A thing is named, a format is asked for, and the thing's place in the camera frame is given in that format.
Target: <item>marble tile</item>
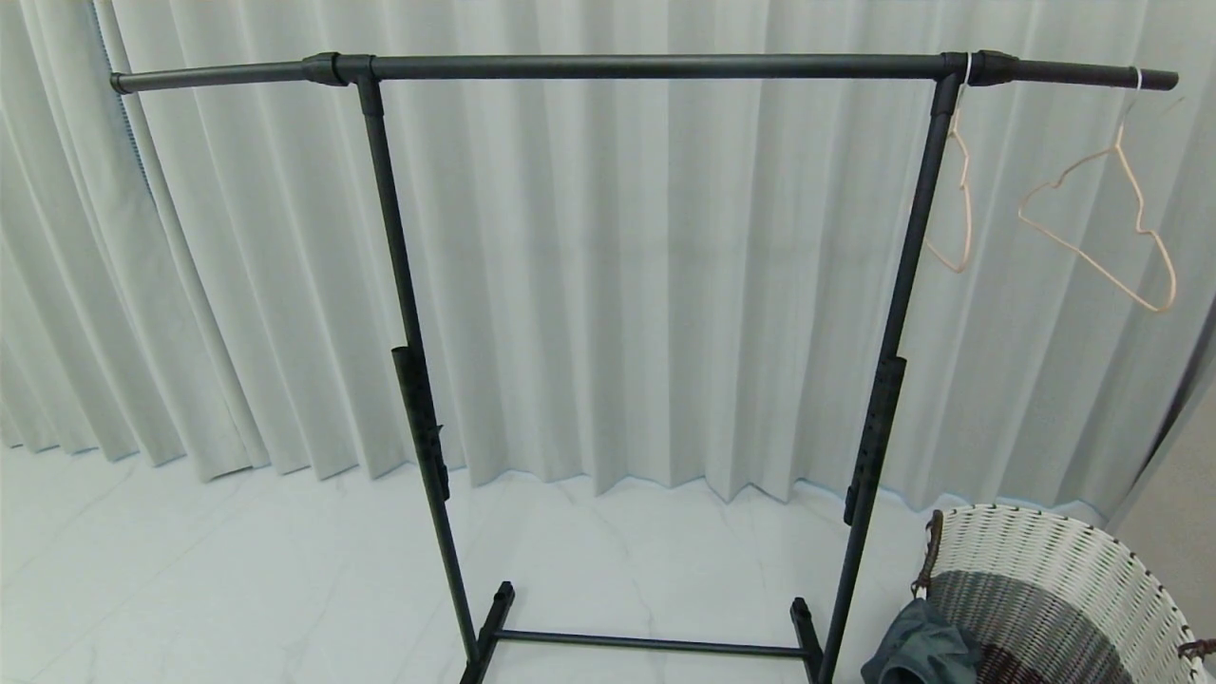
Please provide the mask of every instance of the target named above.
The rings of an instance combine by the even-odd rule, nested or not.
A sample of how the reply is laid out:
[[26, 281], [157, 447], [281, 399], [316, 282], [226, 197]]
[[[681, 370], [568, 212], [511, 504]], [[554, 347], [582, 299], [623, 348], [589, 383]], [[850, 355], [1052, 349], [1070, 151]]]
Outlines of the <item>marble tile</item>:
[[[7, 452], [0, 635], [5, 683], [455, 683], [456, 621], [418, 471], [243, 471], [198, 484], [186, 462]], [[821, 635], [848, 528], [800, 484], [724, 503], [703, 481], [506, 473], [449, 501], [474, 623], [511, 579], [508, 626], [794, 645], [789, 604]], [[882, 497], [837, 682], [908, 599], [925, 516]], [[805, 682], [796, 661], [502, 644], [488, 683]]]

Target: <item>basket handle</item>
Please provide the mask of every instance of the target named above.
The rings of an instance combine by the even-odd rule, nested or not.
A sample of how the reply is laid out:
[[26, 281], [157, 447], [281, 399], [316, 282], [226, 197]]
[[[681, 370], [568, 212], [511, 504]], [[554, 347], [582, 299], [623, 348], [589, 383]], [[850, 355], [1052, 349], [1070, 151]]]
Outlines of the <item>basket handle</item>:
[[945, 514], [935, 510], [933, 511], [933, 518], [925, 525], [925, 529], [929, 531], [929, 545], [924, 551], [924, 565], [921, 566], [921, 573], [912, 581], [913, 598], [923, 599], [929, 593], [933, 566], [938, 565], [938, 551], [941, 550], [941, 527], [945, 518]]
[[1178, 646], [1178, 657], [1199, 658], [1216, 654], [1216, 639], [1198, 639]]

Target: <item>white and gray woven basket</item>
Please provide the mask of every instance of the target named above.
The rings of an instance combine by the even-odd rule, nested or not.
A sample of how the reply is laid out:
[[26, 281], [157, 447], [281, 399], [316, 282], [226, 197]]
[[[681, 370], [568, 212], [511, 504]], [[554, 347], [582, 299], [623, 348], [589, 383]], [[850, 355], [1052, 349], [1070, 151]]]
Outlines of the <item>white and gray woven basket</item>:
[[1085, 522], [934, 511], [912, 590], [984, 646], [980, 684], [1206, 684], [1198, 641], [1136, 554]]

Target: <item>black metal clothes rack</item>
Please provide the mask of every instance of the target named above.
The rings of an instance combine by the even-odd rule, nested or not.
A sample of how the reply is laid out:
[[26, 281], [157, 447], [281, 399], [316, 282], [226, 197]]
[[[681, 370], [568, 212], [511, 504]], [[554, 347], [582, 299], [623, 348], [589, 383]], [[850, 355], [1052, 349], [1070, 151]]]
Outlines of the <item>black metal clothes rack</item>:
[[[382, 80], [424, 79], [919, 79], [935, 83], [929, 110], [929, 133], [921, 158], [916, 194], [908, 215], [903, 248], [900, 254], [891, 295], [890, 310], [883, 330], [883, 341], [874, 370], [866, 422], [854, 470], [852, 483], [845, 497], [844, 521], [850, 526], [835, 606], [832, 611], [827, 641], [820, 646], [806, 601], [794, 599], [789, 609], [798, 646], [762, 646], [750, 644], [717, 644], [679, 641], [671, 639], [640, 639], [597, 634], [563, 634], [525, 632], [506, 628], [507, 612], [514, 601], [514, 589], [503, 582], [494, 594], [494, 602], [479, 632], [474, 632], [468, 596], [456, 557], [451, 525], [445, 501], [450, 497], [447, 469], [439, 442], [439, 424], [427, 376], [427, 360], [418, 325], [418, 312], [410, 276], [405, 232], [398, 207], [393, 164], [389, 159], [388, 135], [384, 130], [384, 103], [381, 99]], [[389, 257], [396, 280], [396, 295], [405, 323], [406, 346], [392, 351], [406, 415], [413, 436], [422, 472], [422, 482], [435, 526], [439, 554], [443, 557], [456, 622], [465, 645], [466, 667], [462, 684], [483, 680], [494, 649], [500, 641], [531, 641], [580, 646], [613, 646], [796, 658], [806, 666], [811, 684], [829, 684], [840, 652], [845, 622], [852, 604], [857, 572], [866, 545], [866, 533], [874, 510], [879, 476], [886, 443], [891, 433], [900, 385], [906, 360], [900, 358], [899, 344], [907, 316], [912, 281], [916, 277], [921, 246], [924, 242], [929, 208], [946, 148], [946, 134], [955, 112], [958, 92], [967, 79], [969, 86], [997, 85], [1010, 82], [1038, 82], [1113, 88], [1143, 88], [1170, 90], [1178, 83], [1173, 72], [1037, 62], [1019, 60], [1002, 52], [981, 50], [944, 52], [940, 55], [615, 55], [615, 56], [434, 56], [377, 57], [372, 55], [340, 55], [322, 52], [295, 62], [238, 65], [124, 74], [114, 73], [109, 83], [120, 94], [143, 90], [195, 88], [242, 83], [272, 83], [308, 80], [323, 85], [354, 84], [367, 125], [381, 213], [388, 236]]]

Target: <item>beige wall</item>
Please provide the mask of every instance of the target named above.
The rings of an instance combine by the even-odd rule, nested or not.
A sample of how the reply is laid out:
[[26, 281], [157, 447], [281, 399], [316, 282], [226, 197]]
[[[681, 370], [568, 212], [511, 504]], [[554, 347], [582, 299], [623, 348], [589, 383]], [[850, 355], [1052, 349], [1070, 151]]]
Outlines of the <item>beige wall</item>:
[[[1210, 379], [1110, 532], [1161, 579], [1195, 634], [1216, 639], [1216, 383]], [[1209, 657], [1209, 669], [1214, 665]]]

